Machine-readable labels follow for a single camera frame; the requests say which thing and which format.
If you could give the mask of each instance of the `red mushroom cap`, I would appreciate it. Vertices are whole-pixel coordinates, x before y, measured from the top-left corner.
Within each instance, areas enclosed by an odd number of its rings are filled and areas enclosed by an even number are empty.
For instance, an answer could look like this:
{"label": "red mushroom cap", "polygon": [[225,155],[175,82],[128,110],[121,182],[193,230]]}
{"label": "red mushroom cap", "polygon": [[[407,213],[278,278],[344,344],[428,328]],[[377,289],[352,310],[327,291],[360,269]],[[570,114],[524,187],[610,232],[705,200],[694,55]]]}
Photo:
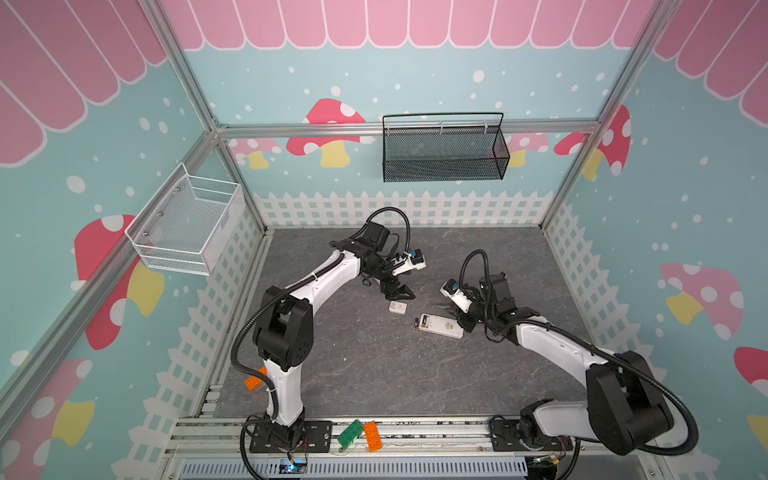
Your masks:
{"label": "red mushroom cap", "polygon": [[[309,124],[362,124],[366,120],[354,108],[332,98],[322,98],[304,118]],[[286,148],[291,154],[305,155],[332,141],[345,140],[369,144],[373,137],[294,137],[288,140]]]}

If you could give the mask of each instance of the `yellow mushroom stem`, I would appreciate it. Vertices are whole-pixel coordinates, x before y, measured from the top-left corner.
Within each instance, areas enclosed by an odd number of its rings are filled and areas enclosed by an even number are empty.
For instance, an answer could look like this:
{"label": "yellow mushroom stem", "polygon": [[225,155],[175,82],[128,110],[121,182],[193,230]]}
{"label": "yellow mushroom stem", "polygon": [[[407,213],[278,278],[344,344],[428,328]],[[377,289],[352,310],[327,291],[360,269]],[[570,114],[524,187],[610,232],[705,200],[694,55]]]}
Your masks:
{"label": "yellow mushroom stem", "polygon": [[509,154],[509,163],[507,167],[518,168],[525,165],[525,153],[527,150],[518,150]]}
{"label": "yellow mushroom stem", "polygon": [[599,151],[598,149],[595,149],[594,152],[589,156],[587,159],[587,163],[584,165],[584,169],[581,171],[581,174],[584,175],[584,178],[588,180],[594,180],[598,177],[598,165],[600,165],[600,162],[605,158],[605,154],[603,152]]}
{"label": "yellow mushroom stem", "polygon": [[344,148],[344,140],[328,142],[320,147],[323,151],[323,157],[320,159],[320,165],[325,168],[342,168],[349,165],[349,155]]}
{"label": "yellow mushroom stem", "polygon": [[270,162],[266,161],[263,153],[255,151],[248,155],[248,166],[251,170],[263,170],[270,166]]}

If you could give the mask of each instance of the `metal bracket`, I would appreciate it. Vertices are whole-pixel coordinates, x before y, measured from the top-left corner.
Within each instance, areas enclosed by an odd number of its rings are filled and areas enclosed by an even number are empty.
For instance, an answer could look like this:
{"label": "metal bracket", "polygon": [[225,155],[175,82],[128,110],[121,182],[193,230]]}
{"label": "metal bracket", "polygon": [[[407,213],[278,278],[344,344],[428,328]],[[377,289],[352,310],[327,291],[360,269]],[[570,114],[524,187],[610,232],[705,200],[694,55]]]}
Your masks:
{"label": "metal bracket", "polygon": [[[308,439],[306,441],[307,453],[328,453],[331,449],[331,431],[333,422],[317,421],[304,422],[304,433]],[[300,455],[304,448],[297,449],[297,455]],[[272,436],[270,427],[267,424],[257,424],[253,429],[253,437],[250,439],[248,451],[251,453],[285,453],[280,449],[279,442]]]}

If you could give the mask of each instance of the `pink mushroom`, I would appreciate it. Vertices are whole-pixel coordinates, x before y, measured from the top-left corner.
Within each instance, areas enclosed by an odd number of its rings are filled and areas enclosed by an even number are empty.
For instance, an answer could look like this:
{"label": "pink mushroom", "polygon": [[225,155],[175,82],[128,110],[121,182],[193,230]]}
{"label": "pink mushroom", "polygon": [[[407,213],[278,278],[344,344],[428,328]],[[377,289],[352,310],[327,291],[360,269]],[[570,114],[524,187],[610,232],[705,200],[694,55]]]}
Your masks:
{"label": "pink mushroom", "polygon": [[667,306],[681,323],[690,325],[706,310],[715,332],[728,340],[739,329],[744,298],[738,280],[727,270],[707,266],[665,263],[661,266],[661,288],[671,285],[680,293],[667,298]]}
{"label": "pink mushroom", "polygon": [[[123,229],[134,219],[131,215],[113,215],[91,222],[74,239],[74,259],[78,278],[72,283],[79,289],[96,271],[101,261],[123,236]],[[85,327],[88,344],[94,350],[110,346],[120,333],[127,299],[133,300],[144,316],[149,316],[163,294],[165,277],[152,272],[138,257],[110,292],[93,320]]]}
{"label": "pink mushroom", "polygon": [[[361,124],[365,119],[354,108],[332,98],[318,100],[303,122],[305,124]],[[288,151],[294,155],[311,154],[318,148],[323,152],[320,165],[341,168],[349,165],[344,141],[371,144],[373,137],[295,137],[288,140]]]}
{"label": "pink mushroom", "polygon": [[507,138],[510,168],[525,165],[525,154],[529,151],[544,153],[549,150],[547,134],[511,134]]}
{"label": "pink mushroom", "polygon": [[61,439],[71,447],[80,442],[96,407],[91,401],[73,403],[67,399],[92,367],[91,360],[68,360],[56,369],[2,446],[6,480],[40,478],[48,463],[52,439]]}
{"label": "pink mushroom", "polygon": [[274,138],[233,138],[229,141],[229,146],[238,164],[245,165],[247,158],[248,166],[254,170],[270,166],[263,152],[282,153]]}
{"label": "pink mushroom", "polygon": [[[560,143],[554,146],[554,152],[558,155],[570,155],[581,148],[586,134],[575,132],[568,135]],[[632,141],[632,121],[629,110],[621,105],[616,117],[611,122],[608,130],[598,147],[590,155],[581,174],[584,178],[594,181],[598,177],[598,165],[606,159],[613,175],[618,175],[624,169],[629,155],[629,147]]]}
{"label": "pink mushroom", "polygon": [[768,352],[743,346],[733,354],[733,363],[751,386],[768,396]]}

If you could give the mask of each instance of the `white small object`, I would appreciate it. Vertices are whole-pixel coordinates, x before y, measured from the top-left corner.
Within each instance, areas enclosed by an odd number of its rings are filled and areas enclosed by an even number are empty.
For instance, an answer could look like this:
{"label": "white small object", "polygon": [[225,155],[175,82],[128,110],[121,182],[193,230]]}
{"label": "white small object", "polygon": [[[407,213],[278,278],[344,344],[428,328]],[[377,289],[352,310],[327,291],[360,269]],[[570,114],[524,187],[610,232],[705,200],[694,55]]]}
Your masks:
{"label": "white small object", "polygon": [[392,313],[399,313],[400,315],[405,315],[407,306],[408,304],[406,303],[396,302],[393,300],[392,302],[389,302],[389,311]]}
{"label": "white small object", "polygon": [[416,319],[416,329],[424,332],[437,333],[438,335],[450,336],[454,339],[460,339],[464,336],[464,329],[458,325],[456,320],[445,316],[422,315]]}

